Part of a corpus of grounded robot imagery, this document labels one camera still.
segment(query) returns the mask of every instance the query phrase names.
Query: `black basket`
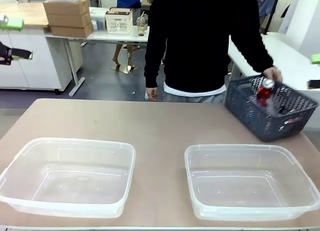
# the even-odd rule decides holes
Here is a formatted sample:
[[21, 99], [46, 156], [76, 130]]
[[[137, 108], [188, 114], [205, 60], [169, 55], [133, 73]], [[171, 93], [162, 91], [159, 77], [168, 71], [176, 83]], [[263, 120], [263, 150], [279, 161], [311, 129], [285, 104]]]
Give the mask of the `black basket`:
[[287, 85], [275, 82], [271, 98], [273, 108], [290, 112], [270, 114], [266, 107], [257, 104], [256, 95], [264, 79], [258, 75], [231, 80], [225, 107], [263, 142], [302, 131], [319, 104]]

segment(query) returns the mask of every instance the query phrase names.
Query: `black sweater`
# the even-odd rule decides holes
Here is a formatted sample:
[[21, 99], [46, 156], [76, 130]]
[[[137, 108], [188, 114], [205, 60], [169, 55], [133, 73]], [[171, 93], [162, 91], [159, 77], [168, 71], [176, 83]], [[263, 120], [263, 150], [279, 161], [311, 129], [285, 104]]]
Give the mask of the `black sweater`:
[[257, 0], [153, 0], [149, 21], [147, 88], [157, 87], [165, 49], [165, 83], [170, 88], [190, 93], [221, 88], [230, 35], [255, 71], [273, 66], [259, 33]]

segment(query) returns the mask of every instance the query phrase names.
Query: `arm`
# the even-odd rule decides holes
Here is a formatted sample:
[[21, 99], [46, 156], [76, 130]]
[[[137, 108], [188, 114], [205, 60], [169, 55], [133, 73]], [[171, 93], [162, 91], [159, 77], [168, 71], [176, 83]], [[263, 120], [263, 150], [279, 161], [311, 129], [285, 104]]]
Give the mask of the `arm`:
[[145, 86], [157, 87], [161, 59], [166, 49], [168, 10], [167, 0], [153, 0], [150, 7], [150, 31], [145, 53]]
[[235, 17], [231, 28], [231, 39], [252, 68], [259, 73], [273, 67], [260, 35], [257, 0], [235, 0]]

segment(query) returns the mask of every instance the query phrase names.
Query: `red soda can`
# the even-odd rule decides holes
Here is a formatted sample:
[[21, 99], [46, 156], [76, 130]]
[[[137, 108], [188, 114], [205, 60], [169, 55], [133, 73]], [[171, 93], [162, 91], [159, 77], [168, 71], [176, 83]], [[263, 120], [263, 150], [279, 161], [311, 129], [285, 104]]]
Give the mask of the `red soda can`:
[[275, 81], [272, 79], [265, 79], [262, 81], [261, 87], [258, 90], [256, 99], [260, 105], [266, 107], [268, 105], [268, 99], [272, 95], [272, 89], [275, 86]]

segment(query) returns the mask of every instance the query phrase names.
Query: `can lid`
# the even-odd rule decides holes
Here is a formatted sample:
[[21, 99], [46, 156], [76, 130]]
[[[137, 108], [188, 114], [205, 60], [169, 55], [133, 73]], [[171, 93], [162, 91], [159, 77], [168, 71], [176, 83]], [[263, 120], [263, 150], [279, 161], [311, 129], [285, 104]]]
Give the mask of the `can lid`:
[[275, 86], [275, 81], [267, 78], [262, 81], [262, 86], [266, 89], [272, 89]]

